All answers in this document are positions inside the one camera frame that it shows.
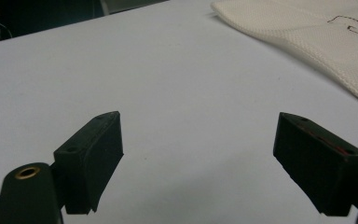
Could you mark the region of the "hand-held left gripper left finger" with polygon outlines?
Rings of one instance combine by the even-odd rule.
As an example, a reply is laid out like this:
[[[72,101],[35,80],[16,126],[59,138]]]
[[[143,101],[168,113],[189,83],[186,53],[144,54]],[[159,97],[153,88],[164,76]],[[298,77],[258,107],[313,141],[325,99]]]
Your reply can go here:
[[[123,155],[118,111],[91,119],[54,151],[53,171],[62,177],[62,205],[67,214],[97,211]]]

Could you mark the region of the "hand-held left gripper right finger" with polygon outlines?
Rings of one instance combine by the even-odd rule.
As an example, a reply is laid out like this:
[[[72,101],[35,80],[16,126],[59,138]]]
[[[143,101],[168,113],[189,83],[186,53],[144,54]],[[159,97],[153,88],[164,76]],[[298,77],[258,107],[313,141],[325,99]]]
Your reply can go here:
[[[358,208],[358,148],[310,119],[281,113],[273,156],[317,211],[345,217]]]

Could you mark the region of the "cream knitted cloth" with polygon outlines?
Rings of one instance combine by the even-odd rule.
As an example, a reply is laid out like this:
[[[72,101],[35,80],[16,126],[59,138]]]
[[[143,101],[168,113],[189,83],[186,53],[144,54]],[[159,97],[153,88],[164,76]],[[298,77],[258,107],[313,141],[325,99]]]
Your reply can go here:
[[[277,46],[358,98],[358,0],[219,0],[218,18]]]

